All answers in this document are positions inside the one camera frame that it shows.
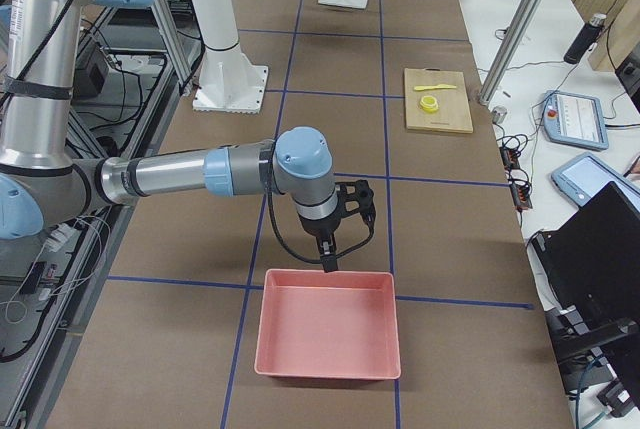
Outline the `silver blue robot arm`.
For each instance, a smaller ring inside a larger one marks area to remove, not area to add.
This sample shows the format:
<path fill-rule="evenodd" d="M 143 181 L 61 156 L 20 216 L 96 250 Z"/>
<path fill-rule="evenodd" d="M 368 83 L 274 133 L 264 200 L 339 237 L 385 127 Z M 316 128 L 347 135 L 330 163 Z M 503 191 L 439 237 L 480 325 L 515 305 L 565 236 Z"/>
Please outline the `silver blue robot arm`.
<path fill-rule="evenodd" d="M 204 188 L 218 196 L 289 194 L 318 263 L 332 272 L 342 197 L 324 136 L 297 127 L 275 140 L 125 160 L 65 150 L 82 10 L 154 0 L 12 0 L 1 100 L 1 236 L 39 233 L 110 205 Z"/>

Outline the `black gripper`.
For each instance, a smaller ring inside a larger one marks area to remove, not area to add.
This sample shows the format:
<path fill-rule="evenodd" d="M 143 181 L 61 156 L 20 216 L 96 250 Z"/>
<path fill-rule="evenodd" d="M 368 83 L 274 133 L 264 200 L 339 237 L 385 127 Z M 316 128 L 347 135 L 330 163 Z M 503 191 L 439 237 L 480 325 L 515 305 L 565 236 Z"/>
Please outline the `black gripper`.
<path fill-rule="evenodd" d="M 335 232 L 341 223 L 341 215 L 335 210 L 326 217 L 309 219 L 299 215 L 304 231 L 317 239 L 320 263 L 325 273 L 338 270 Z"/>

